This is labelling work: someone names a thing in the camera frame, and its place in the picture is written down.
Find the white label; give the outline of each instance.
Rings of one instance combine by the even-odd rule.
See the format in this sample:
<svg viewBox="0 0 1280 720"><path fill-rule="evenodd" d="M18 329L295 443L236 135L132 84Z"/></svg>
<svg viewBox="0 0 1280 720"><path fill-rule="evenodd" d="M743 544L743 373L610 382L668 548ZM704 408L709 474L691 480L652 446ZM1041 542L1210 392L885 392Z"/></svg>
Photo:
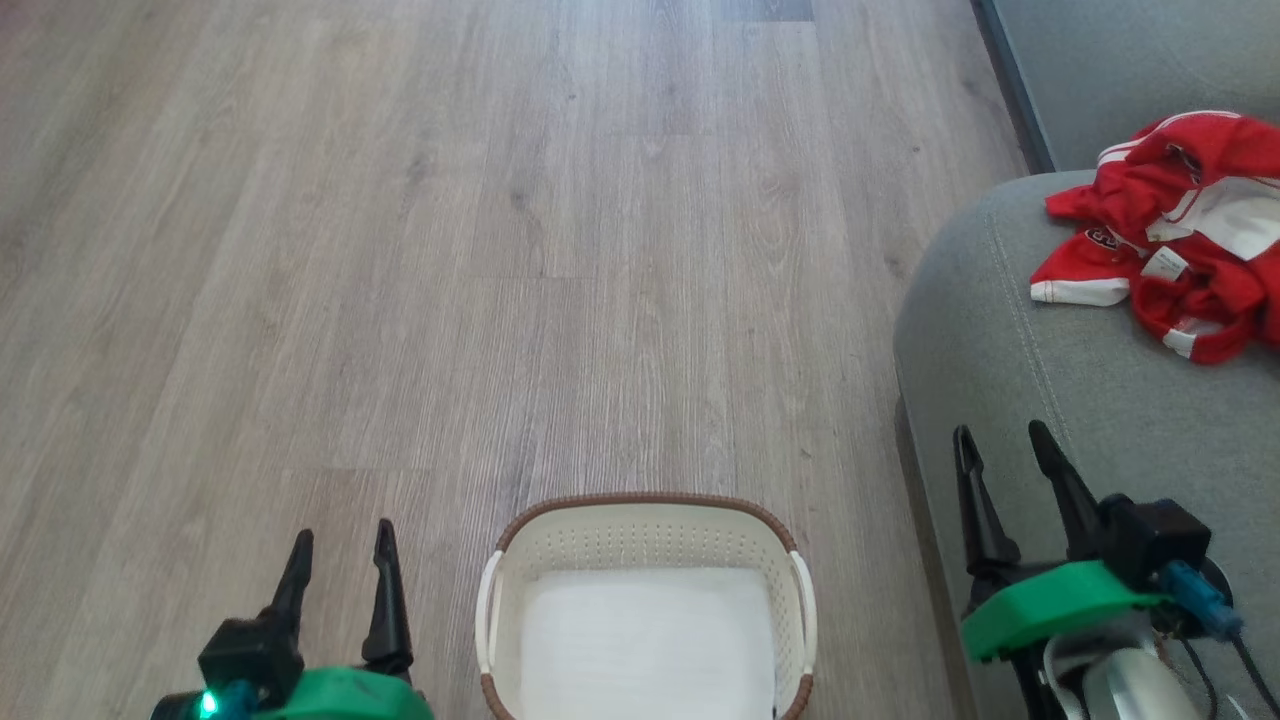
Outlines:
<svg viewBox="0 0 1280 720"><path fill-rule="evenodd" d="M1185 269L1187 260L1183 260L1181 255L1174 252L1167 246L1164 246L1151 256L1151 260L1147 260L1147 265L1142 269L1142 274L1174 282Z"/></svg>

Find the blue connector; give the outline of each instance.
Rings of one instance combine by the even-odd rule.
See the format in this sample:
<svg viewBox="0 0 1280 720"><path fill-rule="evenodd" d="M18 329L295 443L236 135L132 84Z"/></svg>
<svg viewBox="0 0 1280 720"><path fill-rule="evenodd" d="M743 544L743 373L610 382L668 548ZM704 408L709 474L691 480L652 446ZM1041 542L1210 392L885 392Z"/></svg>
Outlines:
<svg viewBox="0 0 1280 720"><path fill-rule="evenodd" d="M1181 560L1174 560L1160 571L1160 589L1174 596L1174 601L1204 625L1213 639L1228 642L1239 637L1244 620L1226 597L1208 584L1196 569Z"/></svg>

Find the laundry basket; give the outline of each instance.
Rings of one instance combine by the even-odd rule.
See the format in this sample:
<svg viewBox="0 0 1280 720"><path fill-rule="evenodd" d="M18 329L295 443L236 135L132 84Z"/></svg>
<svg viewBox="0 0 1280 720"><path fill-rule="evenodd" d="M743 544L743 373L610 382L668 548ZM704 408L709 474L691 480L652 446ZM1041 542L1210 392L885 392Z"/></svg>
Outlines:
<svg viewBox="0 0 1280 720"><path fill-rule="evenodd" d="M813 689L813 582L749 502L556 500L498 541L476 657L499 720L795 720Z"/></svg>

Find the white basket handle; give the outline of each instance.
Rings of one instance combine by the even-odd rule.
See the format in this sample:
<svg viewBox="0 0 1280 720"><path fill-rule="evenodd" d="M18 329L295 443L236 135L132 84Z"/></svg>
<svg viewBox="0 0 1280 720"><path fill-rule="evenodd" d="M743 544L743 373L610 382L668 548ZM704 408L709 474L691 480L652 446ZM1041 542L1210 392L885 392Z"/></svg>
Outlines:
<svg viewBox="0 0 1280 720"><path fill-rule="evenodd" d="M484 575L480 575L480 594L476 597L476 660L480 662L480 673L488 674L492 670L492 657L489 647L489 614L493 610L493 587L498 577L498 561L502 560L502 551L497 551L489 557L484 566Z"/></svg>
<svg viewBox="0 0 1280 720"><path fill-rule="evenodd" d="M800 606L804 614L800 619L804 625L804 674L813 674L813 665L818 660L818 603L813 597L813 578L809 577L809 566L805 565L800 553L791 551L791 562L795 564L796 579L800 583Z"/></svg>

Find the gray fabric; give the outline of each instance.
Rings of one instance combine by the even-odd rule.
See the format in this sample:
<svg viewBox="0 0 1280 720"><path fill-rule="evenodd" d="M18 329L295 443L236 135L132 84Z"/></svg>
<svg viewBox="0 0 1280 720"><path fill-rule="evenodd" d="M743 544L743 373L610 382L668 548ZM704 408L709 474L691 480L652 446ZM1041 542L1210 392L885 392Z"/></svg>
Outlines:
<svg viewBox="0 0 1280 720"><path fill-rule="evenodd" d="M1280 122L1280 0L991 3L1059 169L1187 110Z"/></svg>
<svg viewBox="0 0 1280 720"><path fill-rule="evenodd" d="M1280 683L1280 357L1251 350L1198 366L1143 333L1126 305L1033 304L1030 273L1071 232L1047 220L1043 199L1091 181L1088 172L1024 178L954 219L897 320L899 379L952 607L959 616L969 588L950 445L960 423L973 429L1024 559L1064 557L1053 495L1027 438L1039 418L1098 497L1172 497L1213 529L1211 555L1236 592L1247 641ZM1219 687L1267 716L1229 648L1204 644ZM974 667L972 678L983 717L1024 717L1006 666Z"/></svg>

